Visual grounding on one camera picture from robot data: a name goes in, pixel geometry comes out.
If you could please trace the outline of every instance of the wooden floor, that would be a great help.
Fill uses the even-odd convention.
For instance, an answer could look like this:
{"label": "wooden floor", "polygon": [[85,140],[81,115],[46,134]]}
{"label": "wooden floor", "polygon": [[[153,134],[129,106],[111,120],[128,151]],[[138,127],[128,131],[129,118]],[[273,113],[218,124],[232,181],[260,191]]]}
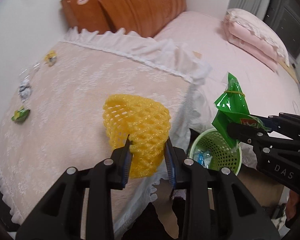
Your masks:
{"label": "wooden floor", "polygon": [[[277,205],[283,185],[275,182],[260,172],[247,168],[242,165],[238,178],[252,193],[261,206],[273,206]],[[158,199],[154,201],[159,220],[164,225],[167,233],[174,239],[178,238],[178,225],[177,218],[172,211],[172,203],[169,201],[169,195],[171,193],[171,186],[167,180],[160,180],[160,184],[155,186],[157,188]]]}

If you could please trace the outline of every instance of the folded pink blanket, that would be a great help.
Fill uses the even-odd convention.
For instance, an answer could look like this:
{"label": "folded pink blanket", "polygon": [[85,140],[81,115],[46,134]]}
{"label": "folded pink blanket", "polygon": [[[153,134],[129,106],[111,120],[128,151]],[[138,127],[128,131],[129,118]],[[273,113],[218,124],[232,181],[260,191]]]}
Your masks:
{"label": "folded pink blanket", "polygon": [[242,9],[229,9],[224,29],[230,43],[244,49],[276,72],[278,62],[289,66],[287,49],[278,35],[263,21]]}

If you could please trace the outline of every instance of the green plastic bag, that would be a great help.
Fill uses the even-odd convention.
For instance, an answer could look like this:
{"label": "green plastic bag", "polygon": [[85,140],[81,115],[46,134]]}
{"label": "green plastic bag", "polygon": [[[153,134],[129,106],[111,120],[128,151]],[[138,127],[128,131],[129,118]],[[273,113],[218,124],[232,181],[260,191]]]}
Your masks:
{"label": "green plastic bag", "polygon": [[228,135],[229,123],[236,122],[268,130],[259,118],[250,115],[245,95],[234,75],[228,73],[228,88],[214,103],[218,112],[212,125],[223,136],[231,149],[237,149],[239,140],[234,140]]}

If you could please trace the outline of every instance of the yellow rubber band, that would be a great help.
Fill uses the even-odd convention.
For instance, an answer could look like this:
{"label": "yellow rubber band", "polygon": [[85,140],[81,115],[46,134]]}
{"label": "yellow rubber band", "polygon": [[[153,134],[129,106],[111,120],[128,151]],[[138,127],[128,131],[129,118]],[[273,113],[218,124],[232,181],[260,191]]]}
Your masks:
{"label": "yellow rubber band", "polygon": [[240,91],[230,91],[230,90],[226,90],[224,93],[234,93],[234,94],[240,94],[243,97],[246,97],[244,93],[240,92]]}

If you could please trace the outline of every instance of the basket rim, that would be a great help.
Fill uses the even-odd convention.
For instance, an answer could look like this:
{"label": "basket rim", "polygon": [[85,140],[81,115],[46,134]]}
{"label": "basket rim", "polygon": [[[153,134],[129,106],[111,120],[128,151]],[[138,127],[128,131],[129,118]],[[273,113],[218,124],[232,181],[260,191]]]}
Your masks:
{"label": "basket rim", "polygon": [[[205,136],[206,134],[210,133],[210,132],[213,132],[213,131],[218,131],[216,128],[211,128],[211,129],[208,129],[208,130],[205,130],[203,133],[201,133],[193,142],[192,146],[191,146],[191,149],[190,149],[190,153],[189,153],[189,158],[192,159],[192,156],[193,156],[193,152],[194,152],[194,148],[195,146],[197,145],[198,141],[200,141],[200,139]],[[238,166],[238,169],[235,173],[235,175],[237,176],[239,171],[240,171],[240,168],[241,168],[241,164],[242,164],[242,152],[241,152],[241,147],[239,146],[238,147],[239,149],[239,155],[240,155],[240,159],[239,159],[239,166]]]}

